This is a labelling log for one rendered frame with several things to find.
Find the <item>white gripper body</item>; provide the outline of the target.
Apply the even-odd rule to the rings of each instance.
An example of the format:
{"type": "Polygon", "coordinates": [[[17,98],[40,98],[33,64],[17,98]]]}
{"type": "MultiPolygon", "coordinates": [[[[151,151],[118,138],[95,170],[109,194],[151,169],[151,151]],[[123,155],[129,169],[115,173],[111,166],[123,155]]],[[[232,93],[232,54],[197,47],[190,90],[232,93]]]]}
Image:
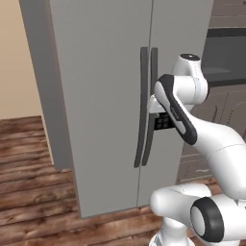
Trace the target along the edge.
{"type": "Polygon", "coordinates": [[[147,109],[149,113],[163,113],[165,112],[164,107],[158,102],[155,95],[152,95],[149,99],[147,109]]]}

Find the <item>wide grey fridge door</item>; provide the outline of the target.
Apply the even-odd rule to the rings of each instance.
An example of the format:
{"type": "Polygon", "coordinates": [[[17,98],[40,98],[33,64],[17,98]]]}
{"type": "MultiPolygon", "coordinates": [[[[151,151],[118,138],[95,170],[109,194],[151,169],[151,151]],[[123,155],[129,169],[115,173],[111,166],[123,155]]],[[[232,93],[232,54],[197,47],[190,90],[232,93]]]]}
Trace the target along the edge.
{"type": "Polygon", "coordinates": [[[133,208],[151,0],[50,0],[82,217],[133,208]]]}

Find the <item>narrow grey fridge door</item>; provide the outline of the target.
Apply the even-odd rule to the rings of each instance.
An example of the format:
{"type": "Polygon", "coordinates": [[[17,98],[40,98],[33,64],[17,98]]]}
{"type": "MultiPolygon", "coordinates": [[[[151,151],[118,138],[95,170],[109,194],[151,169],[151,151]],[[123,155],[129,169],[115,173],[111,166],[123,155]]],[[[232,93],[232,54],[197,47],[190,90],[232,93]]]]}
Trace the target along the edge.
{"type": "MultiPolygon", "coordinates": [[[[213,0],[154,0],[151,48],[158,48],[158,77],[172,72],[183,54],[203,54],[213,0]]],[[[184,142],[171,119],[155,113],[155,130],[146,166],[140,165],[137,204],[149,204],[153,190],[176,182],[184,142]]]]}

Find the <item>grey fridge body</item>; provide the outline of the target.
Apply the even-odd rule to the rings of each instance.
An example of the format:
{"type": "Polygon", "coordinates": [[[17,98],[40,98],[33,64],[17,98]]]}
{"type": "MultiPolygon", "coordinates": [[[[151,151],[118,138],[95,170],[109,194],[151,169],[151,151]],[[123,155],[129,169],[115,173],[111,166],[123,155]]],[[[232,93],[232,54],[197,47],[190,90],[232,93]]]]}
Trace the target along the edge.
{"type": "Polygon", "coordinates": [[[71,168],[71,145],[50,0],[19,0],[19,5],[53,163],[58,170],[71,168]]]}

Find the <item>grey-brown cupboard run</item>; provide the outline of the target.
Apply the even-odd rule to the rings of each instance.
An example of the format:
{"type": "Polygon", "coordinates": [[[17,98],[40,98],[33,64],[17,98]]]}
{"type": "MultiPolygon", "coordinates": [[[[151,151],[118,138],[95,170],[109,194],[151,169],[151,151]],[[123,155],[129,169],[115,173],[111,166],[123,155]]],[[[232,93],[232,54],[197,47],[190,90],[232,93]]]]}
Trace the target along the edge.
{"type": "MultiPolygon", "coordinates": [[[[227,125],[246,141],[246,86],[213,87],[202,105],[191,113],[203,120],[227,125]]],[[[211,177],[205,159],[191,146],[184,144],[177,183],[211,177]]]]}

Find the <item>black built-in oven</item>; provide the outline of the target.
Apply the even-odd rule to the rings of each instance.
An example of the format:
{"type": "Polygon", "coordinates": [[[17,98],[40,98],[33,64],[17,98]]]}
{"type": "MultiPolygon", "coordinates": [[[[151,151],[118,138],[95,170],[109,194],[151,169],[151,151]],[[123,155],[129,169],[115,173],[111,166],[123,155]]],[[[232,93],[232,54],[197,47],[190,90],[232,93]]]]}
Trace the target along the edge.
{"type": "Polygon", "coordinates": [[[209,29],[202,70],[210,86],[246,85],[246,27],[209,29]]]}

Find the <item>grey-brown cupboard above oven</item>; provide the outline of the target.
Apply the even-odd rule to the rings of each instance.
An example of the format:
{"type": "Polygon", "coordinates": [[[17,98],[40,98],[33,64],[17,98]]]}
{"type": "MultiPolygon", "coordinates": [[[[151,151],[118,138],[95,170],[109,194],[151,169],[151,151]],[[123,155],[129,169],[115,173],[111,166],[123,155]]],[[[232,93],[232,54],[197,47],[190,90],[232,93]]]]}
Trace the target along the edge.
{"type": "Polygon", "coordinates": [[[210,28],[246,28],[246,0],[214,0],[210,28]]]}

